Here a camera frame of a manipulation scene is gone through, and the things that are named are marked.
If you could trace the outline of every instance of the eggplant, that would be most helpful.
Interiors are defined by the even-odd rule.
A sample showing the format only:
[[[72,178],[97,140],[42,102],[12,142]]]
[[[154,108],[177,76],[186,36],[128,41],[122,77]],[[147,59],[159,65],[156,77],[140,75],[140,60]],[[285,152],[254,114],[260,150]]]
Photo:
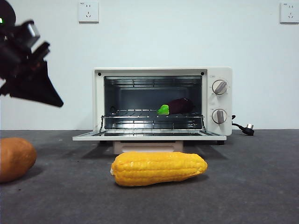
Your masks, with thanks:
[[[167,104],[163,104],[159,110],[157,110],[158,115],[170,115],[178,113],[190,113],[194,108],[194,104],[191,100],[187,98],[175,99]]]

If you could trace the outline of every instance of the white toaster oven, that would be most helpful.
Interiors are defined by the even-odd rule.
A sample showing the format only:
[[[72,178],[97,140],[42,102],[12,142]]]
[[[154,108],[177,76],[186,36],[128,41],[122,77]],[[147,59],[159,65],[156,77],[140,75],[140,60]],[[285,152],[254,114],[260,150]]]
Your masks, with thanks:
[[[192,101],[191,111],[157,114],[180,98]],[[113,141],[118,152],[180,151],[184,140],[223,144],[231,132],[231,68],[95,68],[93,131],[73,140]]]

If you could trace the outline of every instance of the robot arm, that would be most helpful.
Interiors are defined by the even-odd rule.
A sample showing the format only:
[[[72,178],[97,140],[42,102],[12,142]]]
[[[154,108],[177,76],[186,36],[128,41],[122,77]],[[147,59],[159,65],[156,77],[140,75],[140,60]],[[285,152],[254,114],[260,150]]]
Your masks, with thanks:
[[[44,60],[50,52],[49,43],[44,42],[32,52],[31,47],[40,38],[34,22],[14,24],[14,10],[0,0],[0,78],[6,80],[0,95],[61,107],[63,102],[48,77]]]

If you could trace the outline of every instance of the yellow corn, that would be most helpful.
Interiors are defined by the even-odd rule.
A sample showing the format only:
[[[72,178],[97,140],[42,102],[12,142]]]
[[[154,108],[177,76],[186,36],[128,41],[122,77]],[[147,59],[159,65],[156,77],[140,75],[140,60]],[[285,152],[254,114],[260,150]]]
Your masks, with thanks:
[[[183,181],[206,169],[207,163],[197,154],[128,152],[115,158],[110,173],[121,186],[146,186]]]

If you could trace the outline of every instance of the control knob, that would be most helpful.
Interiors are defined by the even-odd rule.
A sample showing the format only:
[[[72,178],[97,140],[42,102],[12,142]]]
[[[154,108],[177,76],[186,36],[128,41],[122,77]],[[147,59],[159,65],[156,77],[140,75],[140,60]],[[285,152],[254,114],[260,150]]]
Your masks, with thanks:
[[[223,80],[215,81],[212,86],[213,92],[217,95],[221,95],[225,93],[227,88],[228,88],[228,84],[226,81]]]
[[[222,109],[217,109],[212,114],[212,119],[217,124],[223,124],[227,119],[227,114]]]

